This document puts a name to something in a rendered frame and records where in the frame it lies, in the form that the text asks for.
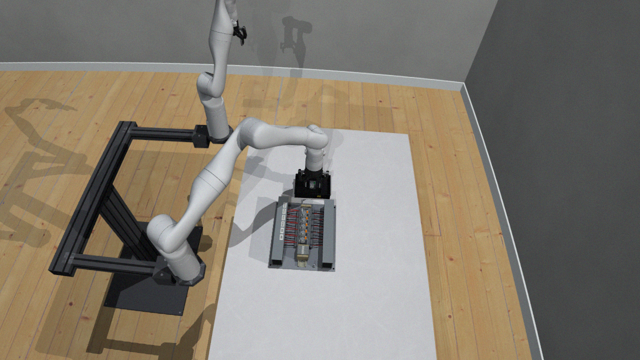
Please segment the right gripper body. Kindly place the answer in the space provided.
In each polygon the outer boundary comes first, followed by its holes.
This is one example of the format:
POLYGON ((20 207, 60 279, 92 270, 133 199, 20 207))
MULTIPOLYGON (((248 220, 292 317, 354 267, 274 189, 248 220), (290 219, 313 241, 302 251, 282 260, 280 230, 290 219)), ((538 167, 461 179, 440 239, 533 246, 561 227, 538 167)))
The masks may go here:
POLYGON ((309 174, 311 175, 311 178, 310 178, 310 179, 317 179, 315 176, 317 176, 317 175, 318 175, 318 177, 321 177, 321 176, 323 175, 323 167, 322 167, 320 170, 318 170, 318 171, 311 171, 311 170, 308 170, 308 169, 307 169, 307 167, 305 167, 305 169, 304 169, 304 170, 305 170, 305 171, 304 171, 304 174, 305 174, 306 176, 308 176, 309 174))

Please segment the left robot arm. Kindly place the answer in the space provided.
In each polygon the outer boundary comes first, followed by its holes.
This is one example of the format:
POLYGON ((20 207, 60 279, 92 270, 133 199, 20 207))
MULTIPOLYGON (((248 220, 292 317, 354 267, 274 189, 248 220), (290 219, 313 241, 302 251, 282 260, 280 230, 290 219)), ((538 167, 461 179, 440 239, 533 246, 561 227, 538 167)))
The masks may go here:
POLYGON ((209 136, 215 139, 225 138, 230 133, 226 106, 221 95, 226 87, 227 61, 237 20, 236 0, 216 0, 208 39, 214 60, 214 75, 204 71, 196 82, 198 95, 205 109, 206 127, 209 136))

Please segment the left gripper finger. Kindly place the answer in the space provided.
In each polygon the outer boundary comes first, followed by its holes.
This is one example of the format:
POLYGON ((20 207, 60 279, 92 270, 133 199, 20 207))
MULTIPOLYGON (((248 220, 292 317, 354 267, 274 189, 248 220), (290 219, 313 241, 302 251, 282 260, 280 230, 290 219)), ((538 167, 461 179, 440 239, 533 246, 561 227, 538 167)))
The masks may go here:
POLYGON ((233 30, 233 33, 234 33, 235 35, 237 35, 237 37, 238 37, 238 38, 240 38, 241 46, 243 46, 243 44, 244 44, 244 39, 246 39, 246 38, 247 38, 246 27, 245 27, 245 26, 243 26, 243 27, 239 27, 239 30, 241 30, 241 32, 243 33, 243 35, 242 35, 242 33, 241 33, 240 31, 238 31, 238 33, 237 33, 235 30, 233 30))

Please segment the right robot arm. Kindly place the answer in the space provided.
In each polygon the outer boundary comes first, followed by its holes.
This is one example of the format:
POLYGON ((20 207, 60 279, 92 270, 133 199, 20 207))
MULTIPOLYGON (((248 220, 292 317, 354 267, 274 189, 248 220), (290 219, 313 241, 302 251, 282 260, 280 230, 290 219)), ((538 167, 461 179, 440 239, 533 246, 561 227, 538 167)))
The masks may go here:
POLYGON ((323 157, 326 156, 323 148, 328 144, 329 136, 315 124, 279 128, 255 117, 246 117, 195 177, 188 206, 179 222, 167 214, 154 216, 147 225, 148 239, 166 259, 174 276, 184 281, 193 280, 199 275, 201 264, 186 239, 230 183, 235 162, 244 148, 247 145, 256 150, 285 145, 305 146, 305 166, 315 172, 323 167, 323 157))

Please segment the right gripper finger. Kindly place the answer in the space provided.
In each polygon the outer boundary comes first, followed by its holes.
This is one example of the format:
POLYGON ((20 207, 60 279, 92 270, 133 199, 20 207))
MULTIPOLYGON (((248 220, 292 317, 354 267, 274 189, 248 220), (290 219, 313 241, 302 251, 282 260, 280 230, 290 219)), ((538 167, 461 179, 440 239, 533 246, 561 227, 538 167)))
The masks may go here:
POLYGON ((324 177, 322 178, 322 176, 318 176, 315 175, 315 178, 317 178, 318 181, 318 187, 320 188, 322 186, 322 183, 326 183, 327 179, 329 178, 329 171, 323 171, 324 177))
POLYGON ((307 181, 312 177, 312 175, 309 174, 308 176, 305 175, 305 177, 303 177, 304 171, 306 170, 298 169, 298 177, 300 182, 304 182, 304 186, 307 187, 307 181))

